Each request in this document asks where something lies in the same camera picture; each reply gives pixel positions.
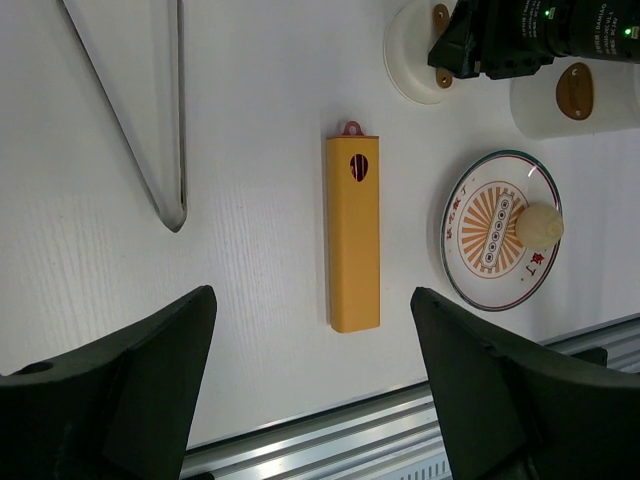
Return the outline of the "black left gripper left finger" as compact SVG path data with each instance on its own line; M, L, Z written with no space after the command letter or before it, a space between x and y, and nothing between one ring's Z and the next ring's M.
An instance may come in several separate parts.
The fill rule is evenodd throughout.
M216 313L213 288L201 286L2 376L2 478L178 478Z

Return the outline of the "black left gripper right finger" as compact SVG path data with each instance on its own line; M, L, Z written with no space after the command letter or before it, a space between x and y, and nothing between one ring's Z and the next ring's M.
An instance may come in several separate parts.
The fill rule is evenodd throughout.
M429 288L411 311L454 478L638 478L638 376L557 353Z

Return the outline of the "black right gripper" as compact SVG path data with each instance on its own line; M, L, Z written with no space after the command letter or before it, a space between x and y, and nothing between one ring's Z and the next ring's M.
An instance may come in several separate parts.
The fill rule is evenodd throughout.
M428 65L457 79L533 75L555 59L546 38L551 9L550 1L459 1Z

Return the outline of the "white lid with brown handle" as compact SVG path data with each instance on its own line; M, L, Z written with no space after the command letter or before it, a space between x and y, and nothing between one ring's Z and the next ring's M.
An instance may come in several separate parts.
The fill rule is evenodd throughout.
M395 88L420 105L437 105L463 87L443 69L428 65L428 54L450 21L455 1L409 1L393 17L384 38L384 62Z

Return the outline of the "metal food tongs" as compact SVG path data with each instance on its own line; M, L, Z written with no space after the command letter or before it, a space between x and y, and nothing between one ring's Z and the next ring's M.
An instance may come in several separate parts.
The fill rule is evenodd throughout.
M181 1L62 1L59 10L163 225L188 214Z

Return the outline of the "white cylindrical lunch container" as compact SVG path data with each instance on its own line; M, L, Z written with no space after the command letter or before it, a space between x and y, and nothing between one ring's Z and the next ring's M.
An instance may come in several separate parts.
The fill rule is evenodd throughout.
M531 139L615 132L639 127L639 66L558 59L511 81L510 108Z

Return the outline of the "yellow rectangular box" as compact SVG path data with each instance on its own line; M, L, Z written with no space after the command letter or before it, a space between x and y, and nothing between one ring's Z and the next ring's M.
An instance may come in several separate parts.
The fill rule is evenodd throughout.
M379 152L356 121L326 141L329 316L341 334L380 326Z

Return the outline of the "round patterned plate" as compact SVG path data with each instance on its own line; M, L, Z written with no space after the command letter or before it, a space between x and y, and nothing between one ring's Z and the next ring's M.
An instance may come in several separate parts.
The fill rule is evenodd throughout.
M529 249L516 236L519 217L537 204L562 210L550 171L525 152L488 154L457 181L444 209L440 249L446 276L466 303L510 310L544 283L560 245Z

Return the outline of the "aluminium mounting rail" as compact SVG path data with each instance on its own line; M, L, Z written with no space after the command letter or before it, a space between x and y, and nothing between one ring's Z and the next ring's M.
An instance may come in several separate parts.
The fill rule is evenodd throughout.
M321 382L305 370L286 381L266 367L254 386L241 372L237 348L223 345L216 326L192 424L195 435L184 457L183 479L449 479L451 468L420 344L411 314L400 319L408 349L393 348L393 366L378 363L373 373L396 376L406 363L417 367L418 382L375 395L352 398L329 409L312 410L233 435L216 434L223 423L239 425L250 415L290 402L311 405L320 394L343 393L354 382L342 367L342 384Z

